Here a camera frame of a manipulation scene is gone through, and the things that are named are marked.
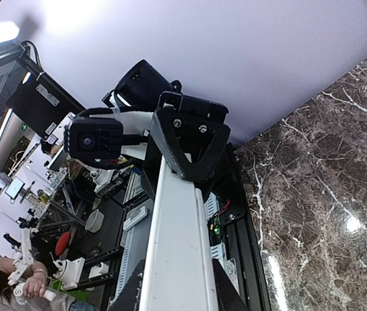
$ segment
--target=screen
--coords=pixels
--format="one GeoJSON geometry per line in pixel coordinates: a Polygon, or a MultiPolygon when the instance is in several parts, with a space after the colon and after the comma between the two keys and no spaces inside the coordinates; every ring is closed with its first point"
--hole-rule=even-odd
{"type": "Polygon", "coordinates": [[[23,181],[21,181],[18,177],[15,177],[14,180],[12,180],[12,182],[9,184],[5,193],[9,195],[11,199],[15,200],[24,185],[25,183],[23,181]]]}

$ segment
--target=brown marble countertop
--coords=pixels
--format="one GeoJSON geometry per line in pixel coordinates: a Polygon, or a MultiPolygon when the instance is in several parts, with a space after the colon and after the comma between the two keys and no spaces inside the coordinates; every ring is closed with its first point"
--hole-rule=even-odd
{"type": "Polygon", "coordinates": [[[367,310],[367,59],[236,156],[273,311],[367,310]]]}

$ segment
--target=bolt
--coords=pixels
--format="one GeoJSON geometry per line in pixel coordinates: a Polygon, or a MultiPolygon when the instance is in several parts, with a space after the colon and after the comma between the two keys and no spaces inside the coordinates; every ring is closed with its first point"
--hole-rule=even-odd
{"type": "Polygon", "coordinates": [[[207,132],[207,130],[208,130],[208,128],[207,128],[207,126],[206,125],[201,125],[200,127],[199,127],[199,132],[200,133],[206,133],[207,132]]]}
{"type": "Polygon", "coordinates": [[[173,127],[174,128],[180,128],[182,126],[182,121],[180,119],[174,119],[173,120],[173,127]]]}

